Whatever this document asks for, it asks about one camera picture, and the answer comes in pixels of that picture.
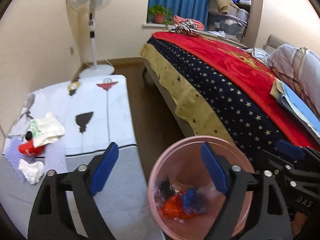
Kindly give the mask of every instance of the beige wall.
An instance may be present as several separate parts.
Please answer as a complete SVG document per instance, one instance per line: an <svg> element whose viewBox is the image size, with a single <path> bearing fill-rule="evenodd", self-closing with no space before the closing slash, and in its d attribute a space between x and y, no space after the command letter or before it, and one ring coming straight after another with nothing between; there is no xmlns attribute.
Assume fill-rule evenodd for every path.
<svg viewBox="0 0 320 240"><path fill-rule="evenodd" d="M320 19L308 0L263 0L256 47L270 34L320 55Z"/></svg>
<svg viewBox="0 0 320 240"><path fill-rule="evenodd" d="M147 7L148 0L112 0L96 13L97 59L139 56L157 30L142 28ZM0 21L0 124L6 133L26 93L70 80L81 61L91 61L87 24L88 15L71 10L66 0L10 4Z"/></svg>

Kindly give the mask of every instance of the fan base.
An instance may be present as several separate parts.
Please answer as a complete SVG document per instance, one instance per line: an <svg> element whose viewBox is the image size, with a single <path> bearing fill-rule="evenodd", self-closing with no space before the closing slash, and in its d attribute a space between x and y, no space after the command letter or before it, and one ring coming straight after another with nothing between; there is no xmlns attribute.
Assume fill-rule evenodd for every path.
<svg viewBox="0 0 320 240"><path fill-rule="evenodd" d="M111 65L101 64L94 69L93 65L90 68L86 68L79 74L79 78L87 78L94 76L108 76L112 75L115 71L115 68Z"/></svg>

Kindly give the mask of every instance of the fan blade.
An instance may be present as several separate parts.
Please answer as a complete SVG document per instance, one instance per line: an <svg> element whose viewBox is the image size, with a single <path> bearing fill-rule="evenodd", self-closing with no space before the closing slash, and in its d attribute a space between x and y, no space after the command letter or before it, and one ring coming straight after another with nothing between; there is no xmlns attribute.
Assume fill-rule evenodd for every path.
<svg viewBox="0 0 320 240"><path fill-rule="evenodd" d="M88 0L77 0L77 1L74 1L73 2L73 5L78 7L78 6L81 6L83 5L84 3L86 3Z"/></svg>
<svg viewBox="0 0 320 240"><path fill-rule="evenodd" d="M103 0L94 0L95 8L102 6L102 2L103 2Z"/></svg>

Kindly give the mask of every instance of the white electric fan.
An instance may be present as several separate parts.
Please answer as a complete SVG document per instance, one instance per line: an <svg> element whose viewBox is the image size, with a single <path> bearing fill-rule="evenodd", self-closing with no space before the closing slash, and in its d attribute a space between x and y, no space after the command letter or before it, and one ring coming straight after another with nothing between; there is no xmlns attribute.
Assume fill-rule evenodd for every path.
<svg viewBox="0 0 320 240"><path fill-rule="evenodd" d="M97 75L111 75L114 72L114 67L111 65L98 65L96 56L95 56L95 21L94 14L95 11L98 11L108 5L111 0L67 0L67 4L71 8L80 13L89 13L89 29L90 29L90 40L92 47L92 66L85 69L81 72L80 77L89 77Z"/></svg>

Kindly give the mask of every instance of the red blanket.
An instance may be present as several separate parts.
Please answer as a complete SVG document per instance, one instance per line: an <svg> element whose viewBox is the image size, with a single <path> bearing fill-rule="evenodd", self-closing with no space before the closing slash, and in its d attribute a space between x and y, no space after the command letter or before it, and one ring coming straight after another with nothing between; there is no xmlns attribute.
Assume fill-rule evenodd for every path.
<svg viewBox="0 0 320 240"><path fill-rule="evenodd" d="M240 87L296 146L320 146L305 127L281 107L270 95L275 74L241 49L220 41L157 32L156 39L173 43L197 56Z"/></svg>

